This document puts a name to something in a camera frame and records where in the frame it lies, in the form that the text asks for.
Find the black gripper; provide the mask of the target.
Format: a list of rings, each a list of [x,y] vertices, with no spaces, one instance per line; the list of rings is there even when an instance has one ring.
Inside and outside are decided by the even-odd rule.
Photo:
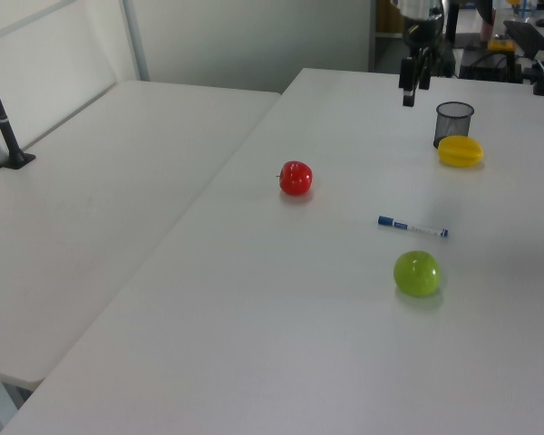
[[[402,59],[399,74],[399,88],[403,90],[403,106],[414,106],[415,93],[415,60],[423,50],[432,48],[441,34],[441,18],[436,19],[403,19],[403,42],[409,48],[409,55]],[[431,82],[431,56],[425,55],[419,75],[419,88],[429,89]]]

